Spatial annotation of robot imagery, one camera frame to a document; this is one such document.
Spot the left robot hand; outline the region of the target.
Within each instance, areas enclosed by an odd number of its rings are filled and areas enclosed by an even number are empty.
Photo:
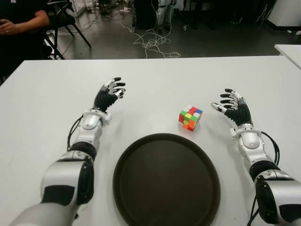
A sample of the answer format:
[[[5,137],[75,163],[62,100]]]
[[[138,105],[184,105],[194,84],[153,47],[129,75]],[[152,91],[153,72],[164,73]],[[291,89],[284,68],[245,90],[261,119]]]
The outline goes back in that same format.
[[[121,78],[116,77],[103,84],[95,97],[93,108],[106,112],[113,103],[123,98],[126,84],[120,81]]]

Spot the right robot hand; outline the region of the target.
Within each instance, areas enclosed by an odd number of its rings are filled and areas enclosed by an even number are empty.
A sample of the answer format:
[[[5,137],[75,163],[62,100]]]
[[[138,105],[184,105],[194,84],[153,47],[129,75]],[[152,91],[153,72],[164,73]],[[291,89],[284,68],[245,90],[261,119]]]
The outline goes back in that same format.
[[[244,124],[253,125],[250,110],[243,96],[233,89],[225,89],[220,94],[222,100],[219,103],[211,103],[211,107],[234,121],[237,127]]]

